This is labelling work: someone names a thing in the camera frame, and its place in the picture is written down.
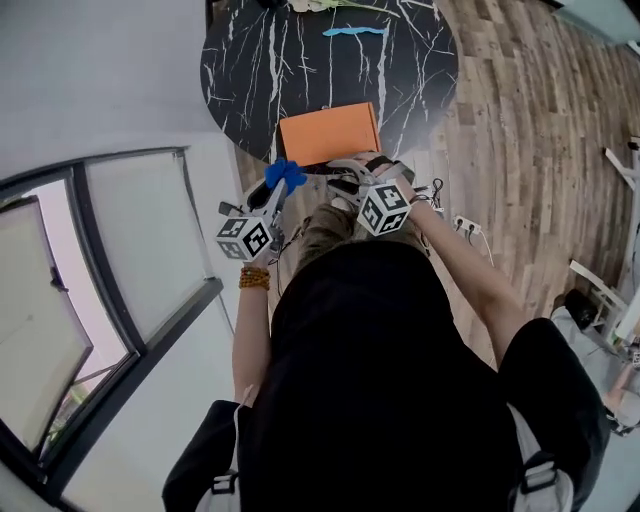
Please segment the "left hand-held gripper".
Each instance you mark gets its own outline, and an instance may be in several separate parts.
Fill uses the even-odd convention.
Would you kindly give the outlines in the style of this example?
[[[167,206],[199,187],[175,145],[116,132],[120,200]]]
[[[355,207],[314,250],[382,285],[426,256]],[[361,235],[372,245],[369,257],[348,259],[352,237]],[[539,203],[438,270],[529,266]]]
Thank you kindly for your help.
[[[219,203],[219,213],[225,219],[215,241],[228,259],[255,261],[264,254],[273,256],[280,252],[279,217],[287,194],[288,186],[284,179],[280,179],[271,190],[266,179],[262,178],[245,193],[246,206],[225,201]]]

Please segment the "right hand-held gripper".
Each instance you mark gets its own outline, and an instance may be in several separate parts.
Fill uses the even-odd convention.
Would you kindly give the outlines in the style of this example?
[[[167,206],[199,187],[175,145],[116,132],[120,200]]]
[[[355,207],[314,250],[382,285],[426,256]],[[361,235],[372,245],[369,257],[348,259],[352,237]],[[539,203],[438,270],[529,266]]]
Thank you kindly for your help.
[[[403,176],[409,184],[415,173],[400,160],[392,161],[379,155],[368,162],[368,168],[355,159],[337,159],[326,163],[332,170],[341,170],[357,180],[373,180],[380,183],[358,185],[346,179],[330,179],[329,190],[344,199],[357,212],[357,221],[373,236],[398,231],[408,218],[410,204],[397,185],[396,178]]]

